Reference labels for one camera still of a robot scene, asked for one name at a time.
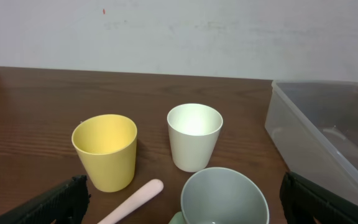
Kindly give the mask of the grey plastic cup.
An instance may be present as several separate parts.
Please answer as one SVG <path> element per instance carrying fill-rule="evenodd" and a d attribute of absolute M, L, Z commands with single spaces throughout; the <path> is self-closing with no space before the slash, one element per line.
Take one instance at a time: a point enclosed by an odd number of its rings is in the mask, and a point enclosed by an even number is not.
<path fill-rule="evenodd" d="M 180 197 L 185 223 L 268 224 L 269 206 L 253 181 L 238 171 L 210 167 L 193 174 Z"/>

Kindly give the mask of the white plastic cup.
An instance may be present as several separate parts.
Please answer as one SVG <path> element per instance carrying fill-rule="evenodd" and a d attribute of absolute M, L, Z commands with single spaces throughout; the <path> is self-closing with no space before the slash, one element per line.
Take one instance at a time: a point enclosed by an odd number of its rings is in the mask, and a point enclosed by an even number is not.
<path fill-rule="evenodd" d="M 204 169 L 223 126 L 221 114 L 207 105 L 187 103 L 169 111 L 167 124 L 174 164 L 185 172 Z"/>

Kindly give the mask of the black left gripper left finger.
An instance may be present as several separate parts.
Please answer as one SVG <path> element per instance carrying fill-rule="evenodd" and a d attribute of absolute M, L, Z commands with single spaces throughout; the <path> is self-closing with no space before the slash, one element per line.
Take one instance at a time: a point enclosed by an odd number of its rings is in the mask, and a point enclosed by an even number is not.
<path fill-rule="evenodd" d="M 86 175 L 76 175 L 0 215 L 0 223 L 81 223 L 91 197 L 86 181 Z"/>

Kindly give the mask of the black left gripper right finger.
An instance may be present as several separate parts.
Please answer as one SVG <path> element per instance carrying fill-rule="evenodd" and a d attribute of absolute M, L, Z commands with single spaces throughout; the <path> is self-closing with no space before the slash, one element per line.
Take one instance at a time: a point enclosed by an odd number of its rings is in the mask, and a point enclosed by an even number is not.
<path fill-rule="evenodd" d="M 294 172 L 283 176 L 280 201 L 288 224 L 358 224 L 358 205 Z"/>

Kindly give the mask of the mint green plastic spoon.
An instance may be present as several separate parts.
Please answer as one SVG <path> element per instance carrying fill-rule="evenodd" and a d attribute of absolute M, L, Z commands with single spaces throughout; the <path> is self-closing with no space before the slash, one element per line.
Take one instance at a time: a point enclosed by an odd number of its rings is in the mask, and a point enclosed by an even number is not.
<path fill-rule="evenodd" d="M 186 224 L 182 212 L 177 212 L 174 214 L 168 224 Z"/>

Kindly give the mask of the yellow plastic cup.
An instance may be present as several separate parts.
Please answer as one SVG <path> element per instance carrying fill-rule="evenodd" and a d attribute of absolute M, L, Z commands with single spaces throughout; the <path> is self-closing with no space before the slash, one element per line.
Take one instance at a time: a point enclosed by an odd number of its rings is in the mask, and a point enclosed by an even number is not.
<path fill-rule="evenodd" d="M 71 142 L 93 185 L 102 192 L 126 188 L 135 175 L 137 126 L 119 114 L 104 114 L 80 123 Z"/>

